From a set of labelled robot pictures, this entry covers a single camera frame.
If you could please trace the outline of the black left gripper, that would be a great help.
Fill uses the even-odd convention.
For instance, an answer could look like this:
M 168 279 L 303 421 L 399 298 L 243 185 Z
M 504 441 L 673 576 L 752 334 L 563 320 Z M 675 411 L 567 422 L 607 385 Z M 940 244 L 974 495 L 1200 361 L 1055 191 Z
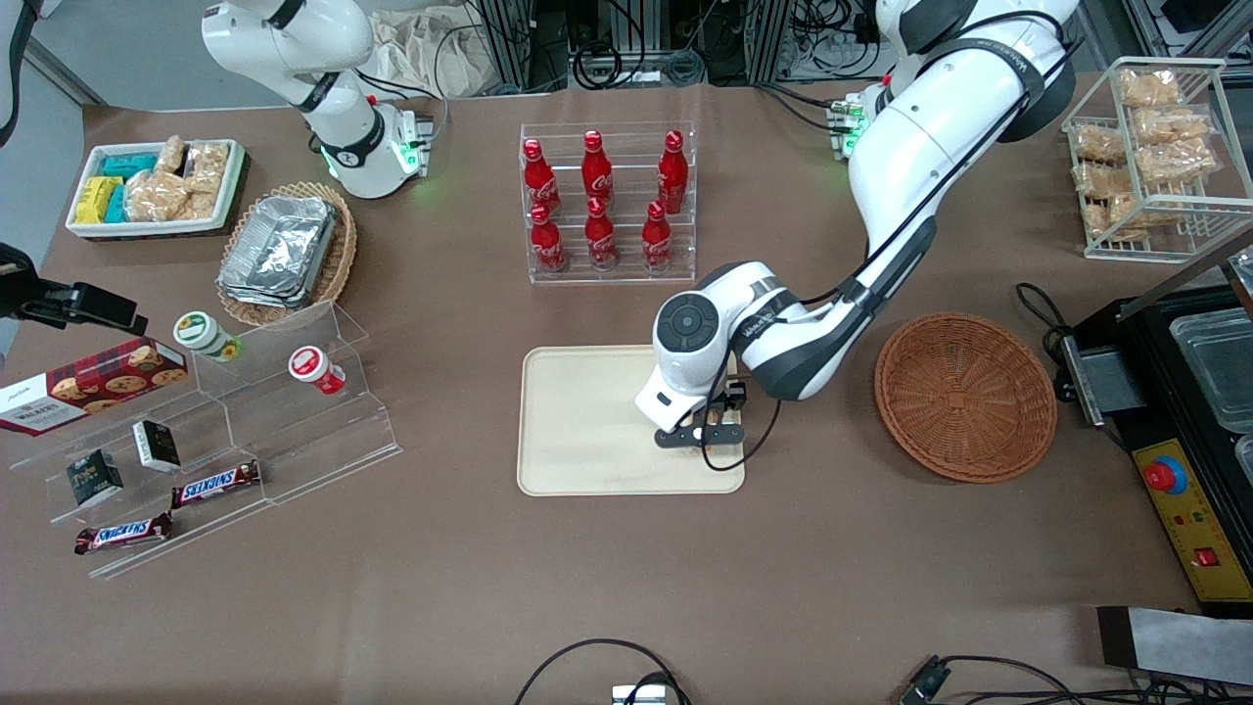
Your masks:
M 707 404 L 707 425 L 703 427 L 679 427 L 667 432 L 657 430 L 654 443 L 662 450 L 678 447 L 723 447 L 743 445 L 741 411 L 747 401 L 747 388 L 743 381 L 724 381 L 723 388 L 710 396 Z

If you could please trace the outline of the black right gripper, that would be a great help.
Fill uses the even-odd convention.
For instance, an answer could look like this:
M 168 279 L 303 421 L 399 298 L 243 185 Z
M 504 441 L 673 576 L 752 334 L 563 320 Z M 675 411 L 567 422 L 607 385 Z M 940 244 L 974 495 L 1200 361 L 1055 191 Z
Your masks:
M 28 254 L 18 247 L 1 244 L 4 318 L 30 321 L 25 307 L 41 296 L 39 282 L 35 263 Z M 93 324 L 122 331 L 129 336 L 145 336 L 148 329 L 148 318 L 139 316 L 134 301 L 84 282 L 50 286 L 39 299 L 39 321 L 58 329 L 66 329 L 69 324 Z

